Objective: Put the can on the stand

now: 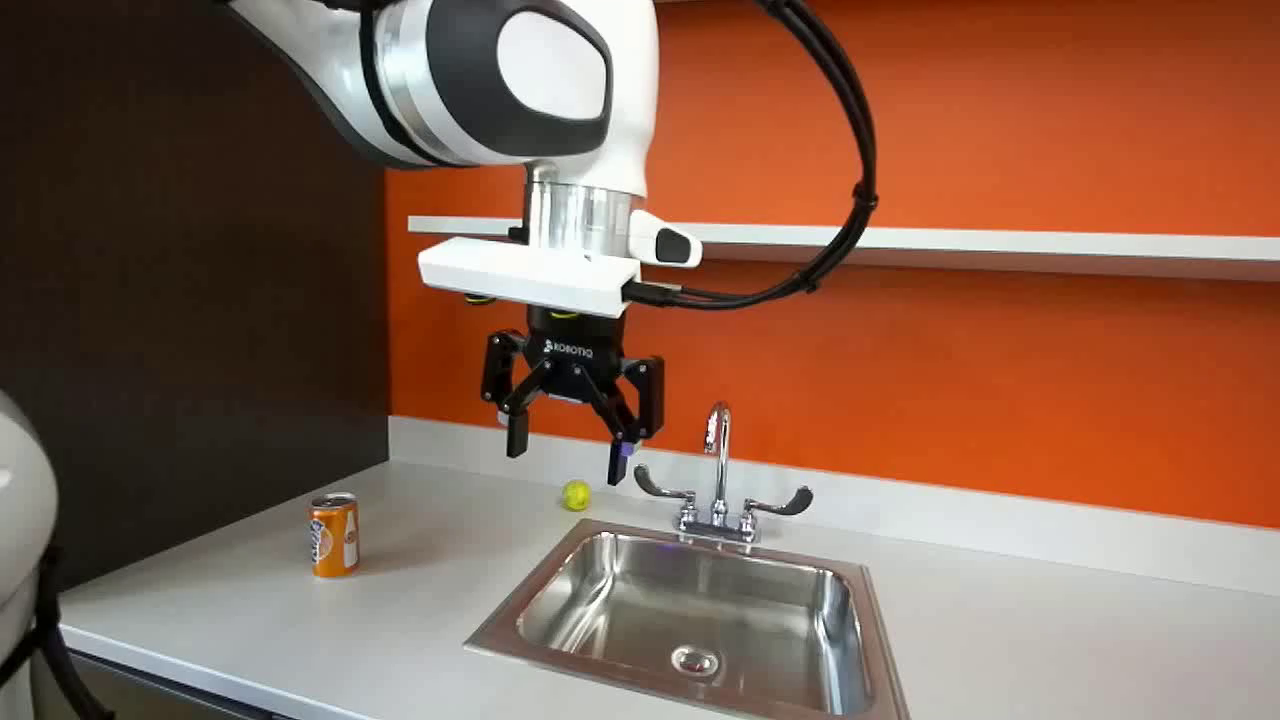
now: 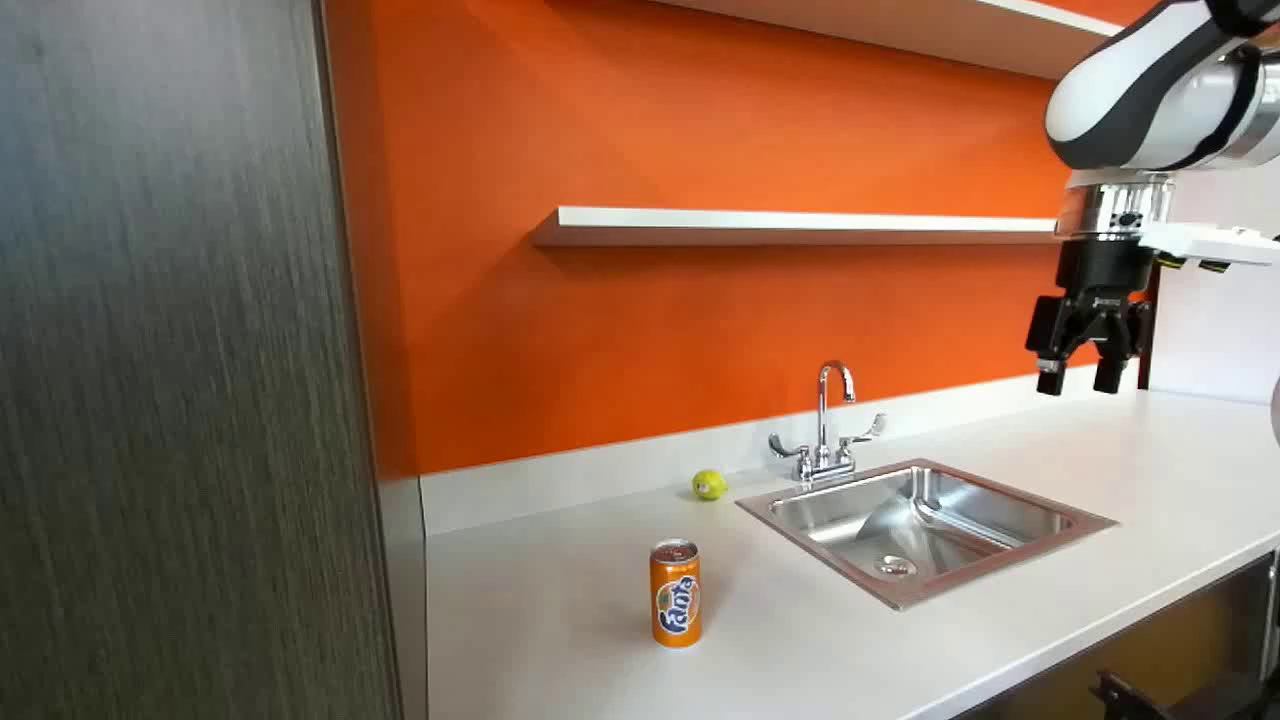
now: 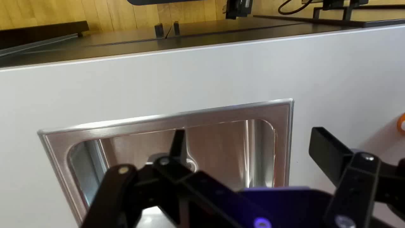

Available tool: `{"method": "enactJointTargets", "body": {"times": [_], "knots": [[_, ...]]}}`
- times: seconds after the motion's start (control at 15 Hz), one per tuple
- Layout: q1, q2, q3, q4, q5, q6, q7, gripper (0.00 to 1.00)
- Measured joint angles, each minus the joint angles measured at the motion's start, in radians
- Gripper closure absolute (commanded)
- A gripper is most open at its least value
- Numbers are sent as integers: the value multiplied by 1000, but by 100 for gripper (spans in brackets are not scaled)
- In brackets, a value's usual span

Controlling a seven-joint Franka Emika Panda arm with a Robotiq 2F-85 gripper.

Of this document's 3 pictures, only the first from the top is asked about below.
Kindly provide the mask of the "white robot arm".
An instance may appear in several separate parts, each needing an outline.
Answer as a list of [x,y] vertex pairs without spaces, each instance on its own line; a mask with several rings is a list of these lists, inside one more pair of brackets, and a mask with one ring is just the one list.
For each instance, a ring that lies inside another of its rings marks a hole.
[[482,396],[530,442],[530,402],[579,400],[625,473],[664,424],[664,368],[625,352],[642,276],[703,243],[646,209],[662,39],[653,0],[223,0],[350,140],[400,166],[520,166],[517,240],[450,237],[417,256],[432,287],[517,300]]

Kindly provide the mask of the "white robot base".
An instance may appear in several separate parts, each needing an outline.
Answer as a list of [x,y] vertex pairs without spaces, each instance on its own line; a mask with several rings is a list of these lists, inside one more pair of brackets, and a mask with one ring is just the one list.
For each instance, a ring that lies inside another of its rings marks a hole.
[[0,720],[36,720],[44,661],[76,720],[116,720],[62,636],[62,489],[29,410],[0,390]]

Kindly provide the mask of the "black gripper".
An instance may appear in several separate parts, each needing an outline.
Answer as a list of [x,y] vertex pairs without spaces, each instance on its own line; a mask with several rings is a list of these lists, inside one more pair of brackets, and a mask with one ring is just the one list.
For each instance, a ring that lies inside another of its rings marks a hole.
[[608,482],[627,475],[642,440],[664,424],[664,358],[627,358],[625,324],[531,307],[524,330],[491,330],[482,396],[504,410],[509,456],[530,453],[530,402],[559,396],[588,402],[608,428]]

